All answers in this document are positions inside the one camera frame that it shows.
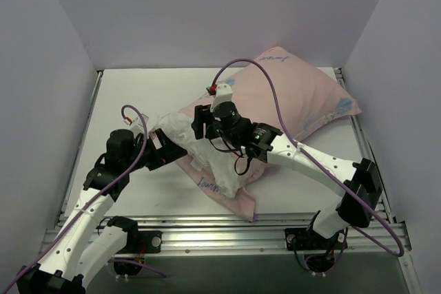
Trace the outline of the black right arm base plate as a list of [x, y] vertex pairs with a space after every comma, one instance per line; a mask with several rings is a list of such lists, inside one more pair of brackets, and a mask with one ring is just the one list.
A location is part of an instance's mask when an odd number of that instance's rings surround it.
[[328, 251], [347, 248], [344, 231], [339, 231], [330, 238], [323, 238], [306, 227], [288, 228], [285, 229], [285, 240], [290, 251]]

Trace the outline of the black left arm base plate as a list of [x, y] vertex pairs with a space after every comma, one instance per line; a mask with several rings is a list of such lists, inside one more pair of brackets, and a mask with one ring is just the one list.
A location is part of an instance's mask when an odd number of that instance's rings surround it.
[[141, 231], [138, 253], [156, 254], [161, 252], [162, 231]]

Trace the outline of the white pillow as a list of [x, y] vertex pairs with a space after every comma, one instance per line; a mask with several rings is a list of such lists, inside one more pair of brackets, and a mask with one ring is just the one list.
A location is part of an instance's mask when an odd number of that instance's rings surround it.
[[161, 129], [175, 144], [182, 147], [209, 174], [213, 175], [221, 193], [227, 198], [234, 198], [242, 187], [241, 179], [234, 170], [236, 158], [233, 153], [216, 150], [208, 139], [196, 140], [191, 128], [193, 118], [182, 113], [172, 112], [159, 118], [150, 131]]

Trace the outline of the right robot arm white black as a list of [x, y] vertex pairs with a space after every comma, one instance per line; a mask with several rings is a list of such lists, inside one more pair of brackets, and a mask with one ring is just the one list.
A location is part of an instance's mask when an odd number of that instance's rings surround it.
[[279, 165], [319, 182], [340, 196], [340, 202], [319, 211], [306, 230], [306, 239], [316, 248], [324, 246], [344, 228], [365, 229], [370, 225], [382, 187], [377, 164], [363, 158], [344, 160], [299, 142], [266, 123], [242, 117], [233, 102], [221, 103], [215, 110], [209, 105], [194, 108], [192, 123], [195, 137], [221, 138], [248, 160]]

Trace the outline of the purple Elsa print pillowcase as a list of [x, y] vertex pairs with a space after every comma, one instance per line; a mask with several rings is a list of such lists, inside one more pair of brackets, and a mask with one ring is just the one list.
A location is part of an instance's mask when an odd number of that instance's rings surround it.
[[[240, 114], [258, 123], [280, 127], [282, 123], [298, 141], [328, 123], [361, 113], [358, 102], [334, 77], [275, 47], [224, 81], [231, 86]], [[213, 175], [190, 155], [178, 166], [214, 202], [236, 216], [252, 221], [261, 213], [300, 213], [306, 204], [294, 203], [300, 176], [282, 180], [269, 165], [253, 160], [249, 171], [239, 176], [242, 187], [234, 198], [224, 196]]]

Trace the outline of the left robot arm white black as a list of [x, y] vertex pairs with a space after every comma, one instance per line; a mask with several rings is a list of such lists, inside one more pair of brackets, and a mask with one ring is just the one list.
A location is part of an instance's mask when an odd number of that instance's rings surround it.
[[122, 216], [111, 218], [97, 239], [90, 238], [127, 187], [133, 171], [144, 167], [153, 171], [186, 156], [186, 150], [162, 130], [154, 133], [159, 147], [151, 138], [128, 129], [110, 133], [105, 153], [87, 174], [76, 205], [48, 252], [30, 269], [21, 270], [20, 293], [85, 293], [116, 253], [138, 249], [138, 224]]

